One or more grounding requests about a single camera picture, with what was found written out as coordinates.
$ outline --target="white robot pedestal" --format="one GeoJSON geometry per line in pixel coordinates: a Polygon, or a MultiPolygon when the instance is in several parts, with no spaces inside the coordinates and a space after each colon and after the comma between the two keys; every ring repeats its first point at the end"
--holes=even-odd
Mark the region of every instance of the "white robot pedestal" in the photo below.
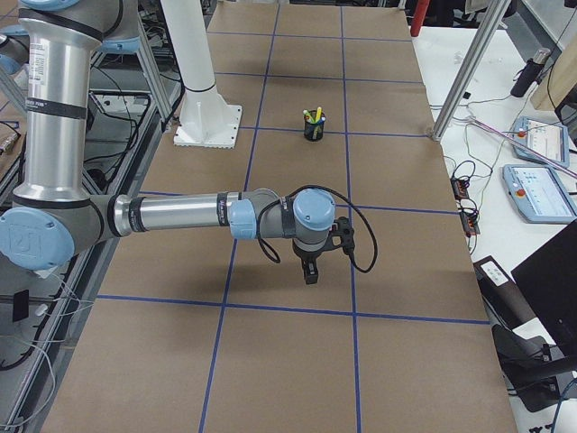
{"type": "Polygon", "coordinates": [[[216,87],[203,93],[187,90],[174,143],[232,148],[242,114],[243,108],[227,105],[216,87]]]}
{"type": "Polygon", "coordinates": [[[187,93],[174,143],[232,148],[243,109],[218,94],[205,22],[197,0],[161,0],[187,93]]]}

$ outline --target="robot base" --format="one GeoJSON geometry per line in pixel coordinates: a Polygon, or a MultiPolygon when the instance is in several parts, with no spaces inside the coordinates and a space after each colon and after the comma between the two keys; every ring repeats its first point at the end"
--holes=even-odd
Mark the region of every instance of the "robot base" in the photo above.
{"type": "Polygon", "coordinates": [[[187,91],[174,143],[232,149],[242,115],[243,108],[227,105],[216,88],[200,94],[187,91]]]}

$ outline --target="black cup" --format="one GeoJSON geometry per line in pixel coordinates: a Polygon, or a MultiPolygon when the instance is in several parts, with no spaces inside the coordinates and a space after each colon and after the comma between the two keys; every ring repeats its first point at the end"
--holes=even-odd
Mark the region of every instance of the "black cup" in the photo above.
{"type": "Polygon", "coordinates": [[[318,142],[323,138],[323,132],[325,130],[325,120],[326,116],[324,112],[321,112],[321,120],[315,123],[316,110],[309,111],[310,117],[304,116],[305,119],[305,138],[310,142],[318,142]]]}

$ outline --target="table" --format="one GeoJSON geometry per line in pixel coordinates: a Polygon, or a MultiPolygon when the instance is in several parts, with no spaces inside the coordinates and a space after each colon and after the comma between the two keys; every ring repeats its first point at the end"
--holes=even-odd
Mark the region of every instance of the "table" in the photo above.
{"type": "Polygon", "coordinates": [[[237,144],[167,134],[142,194],[321,183],[381,258],[325,254],[310,287],[286,241],[275,266],[221,228],[124,239],[43,431],[514,431],[405,15],[224,3],[209,41],[237,144]]]}
{"type": "MultiPolygon", "coordinates": [[[[456,76],[471,44],[474,31],[468,29],[440,29],[424,28],[418,38],[414,39],[415,50],[423,80],[426,84],[427,95],[433,106],[444,102],[446,94],[456,76]]],[[[472,94],[470,101],[482,101],[487,99],[502,99],[509,94],[513,86],[513,77],[525,65],[513,42],[505,31],[499,30],[489,46],[482,62],[475,72],[468,91],[472,94]]],[[[505,100],[492,101],[482,104],[472,104],[472,112],[486,124],[501,131],[509,130],[513,121],[520,115],[527,115],[544,122],[554,123],[558,119],[553,113],[539,112],[533,109],[530,103],[525,101],[530,95],[531,88],[525,98],[509,97],[505,100]]],[[[471,113],[466,107],[460,107],[456,117],[464,118],[471,113]]],[[[468,128],[468,137],[473,156],[491,165],[499,154],[501,141],[495,139],[476,128],[468,128]]],[[[441,141],[444,154],[454,158],[457,162],[469,160],[464,141],[464,126],[455,121],[441,141]]],[[[556,235],[564,226],[559,225],[532,225],[525,223],[508,197],[501,178],[500,168],[508,163],[524,163],[515,157],[511,146],[505,145],[497,159],[495,172],[481,200],[482,191],[487,184],[486,180],[474,180],[470,188],[472,198],[481,205],[481,220],[476,249],[472,254],[474,262],[487,255],[492,255],[507,272],[523,262],[533,251],[556,235]]],[[[478,165],[478,174],[485,175],[489,170],[478,165]]],[[[577,162],[572,158],[572,170],[577,169],[577,162]]],[[[448,172],[453,171],[450,162],[447,164],[448,172]]],[[[468,174],[469,167],[463,167],[460,174],[468,174]]],[[[563,183],[568,190],[575,190],[575,182],[570,177],[561,173],[563,183]]],[[[515,330],[525,338],[544,336],[550,344],[552,338],[546,333],[538,319],[527,322],[515,330]]],[[[520,399],[511,398],[511,405],[519,432],[529,431],[534,427],[542,427],[549,424],[553,418],[554,407],[537,413],[528,412],[520,399]]],[[[577,425],[577,401],[567,401],[563,404],[559,418],[557,433],[570,433],[577,425]]]]}

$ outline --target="sticker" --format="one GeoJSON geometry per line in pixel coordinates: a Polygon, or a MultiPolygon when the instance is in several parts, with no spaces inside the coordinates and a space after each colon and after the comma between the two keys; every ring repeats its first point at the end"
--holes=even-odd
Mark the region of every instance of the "sticker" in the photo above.
{"type": "Polygon", "coordinates": [[[42,43],[30,44],[30,69],[28,82],[31,86],[46,84],[46,68],[48,66],[46,51],[48,45],[42,43]]]}
{"type": "Polygon", "coordinates": [[[487,276],[495,283],[496,286],[501,286],[508,282],[507,275],[505,275],[495,262],[486,262],[481,265],[481,269],[485,271],[487,276]]]}

